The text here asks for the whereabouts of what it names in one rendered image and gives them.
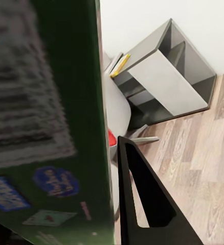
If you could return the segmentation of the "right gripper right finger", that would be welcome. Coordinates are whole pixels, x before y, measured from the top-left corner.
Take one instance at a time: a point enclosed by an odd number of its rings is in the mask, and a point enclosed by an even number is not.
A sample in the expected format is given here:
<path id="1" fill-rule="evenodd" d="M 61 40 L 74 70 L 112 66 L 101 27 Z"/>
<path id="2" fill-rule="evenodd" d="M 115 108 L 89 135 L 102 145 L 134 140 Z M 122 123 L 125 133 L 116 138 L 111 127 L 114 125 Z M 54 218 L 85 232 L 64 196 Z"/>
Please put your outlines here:
<path id="1" fill-rule="evenodd" d="M 138 225 L 132 173 L 149 228 Z M 118 137 L 121 245 L 204 245 L 135 142 Z"/>

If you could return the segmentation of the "board game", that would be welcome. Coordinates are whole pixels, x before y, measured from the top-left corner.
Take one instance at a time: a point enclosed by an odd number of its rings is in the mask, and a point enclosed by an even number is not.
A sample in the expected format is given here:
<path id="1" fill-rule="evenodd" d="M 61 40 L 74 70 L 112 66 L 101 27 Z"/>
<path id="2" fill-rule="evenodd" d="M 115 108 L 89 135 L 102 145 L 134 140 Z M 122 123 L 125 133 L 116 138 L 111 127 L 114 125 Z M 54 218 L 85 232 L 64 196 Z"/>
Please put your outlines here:
<path id="1" fill-rule="evenodd" d="M 100 0 L 0 0 L 0 225 L 116 245 Z"/>
<path id="2" fill-rule="evenodd" d="M 124 66 L 124 64 L 126 63 L 126 61 L 129 59 L 130 55 L 124 55 L 119 62 L 117 63 L 117 65 L 114 67 L 114 69 L 110 72 L 109 76 L 110 78 L 117 76 L 117 74 L 119 73 L 119 71 L 122 69 L 122 67 Z"/>

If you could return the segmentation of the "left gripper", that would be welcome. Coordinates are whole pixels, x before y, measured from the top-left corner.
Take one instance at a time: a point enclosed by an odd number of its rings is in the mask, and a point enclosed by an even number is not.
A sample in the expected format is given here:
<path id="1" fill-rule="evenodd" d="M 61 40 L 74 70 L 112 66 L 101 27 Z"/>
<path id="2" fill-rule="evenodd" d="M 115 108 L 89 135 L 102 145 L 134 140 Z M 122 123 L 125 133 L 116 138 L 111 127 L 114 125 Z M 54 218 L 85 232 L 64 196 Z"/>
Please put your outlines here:
<path id="1" fill-rule="evenodd" d="M 29 241 L 23 239 L 22 236 L 16 235 L 14 232 L 11 233 L 7 245 L 34 245 Z"/>

